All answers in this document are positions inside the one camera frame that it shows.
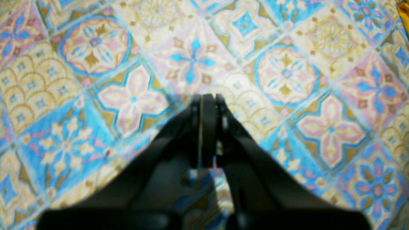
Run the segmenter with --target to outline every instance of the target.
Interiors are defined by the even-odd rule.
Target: patterned tile floor
[[[408,87],[395,0],[0,0],[0,229],[108,183],[195,92],[316,195],[409,229]],[[223,174],[181,186],[186,229],[223,229]]]

